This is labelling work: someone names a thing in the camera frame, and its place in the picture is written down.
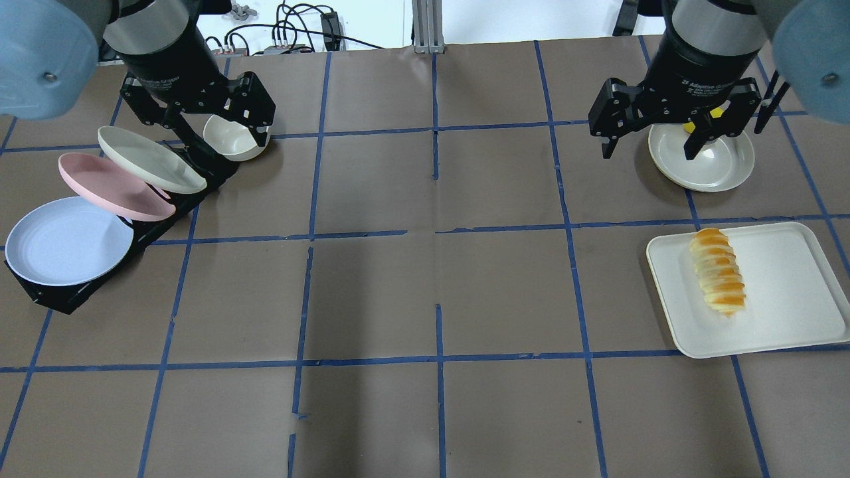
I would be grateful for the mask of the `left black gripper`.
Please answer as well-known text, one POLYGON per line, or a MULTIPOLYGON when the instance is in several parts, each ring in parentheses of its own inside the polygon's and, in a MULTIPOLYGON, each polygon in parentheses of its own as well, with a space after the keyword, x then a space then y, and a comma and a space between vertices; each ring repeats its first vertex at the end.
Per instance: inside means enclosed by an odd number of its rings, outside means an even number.
POLYGON ((268 142, 274 103, 254 72, 236 79, 222 75, 213 56, 123 56, 127 76, 120 94, 142 124, 173 132, 183 143, 178 155, 213 189, 238 170, 186 121, 210 113, 246 127, 258 147, 268 142))

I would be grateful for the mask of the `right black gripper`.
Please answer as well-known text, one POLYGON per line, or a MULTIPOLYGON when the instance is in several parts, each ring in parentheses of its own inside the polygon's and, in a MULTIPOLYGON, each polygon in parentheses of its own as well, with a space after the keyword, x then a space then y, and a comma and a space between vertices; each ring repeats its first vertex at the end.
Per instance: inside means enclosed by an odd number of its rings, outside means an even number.
POLYGON ((653 63, 639 86, 608 78, 587 115, 590 133, 608 160, 626 134, 656 123, 692 122, 683 146, 692 161, 707 143, 739 136, 759 108, 756 79, 742 76, 738 63, 653 63))

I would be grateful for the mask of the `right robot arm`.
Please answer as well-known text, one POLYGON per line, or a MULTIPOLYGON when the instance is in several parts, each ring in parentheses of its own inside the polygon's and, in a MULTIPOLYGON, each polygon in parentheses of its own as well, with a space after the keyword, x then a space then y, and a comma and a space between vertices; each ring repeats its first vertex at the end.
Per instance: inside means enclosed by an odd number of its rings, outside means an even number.
POLYGON ((692 122, 686 160, 756 117, 756 133, 794 90, 804 110, 848 122, 847 1, 639 1, 665 21, 643 81, 605 81, 588 114, 605 159, 620 138, 657 123, 692 122))

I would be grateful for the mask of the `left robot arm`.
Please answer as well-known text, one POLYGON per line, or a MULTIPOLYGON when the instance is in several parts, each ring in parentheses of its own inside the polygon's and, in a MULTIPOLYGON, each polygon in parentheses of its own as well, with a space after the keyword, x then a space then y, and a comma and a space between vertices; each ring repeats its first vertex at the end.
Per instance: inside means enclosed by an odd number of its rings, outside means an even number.
POLYGON ((276 105, 253 72, 222 72, 197 22, 228 1, 3 1, 2 118, 12 147, 94 144, 116 97, 173 134, 206 177, 231 175, 188 117, 218 117, 264 147, 276 105))

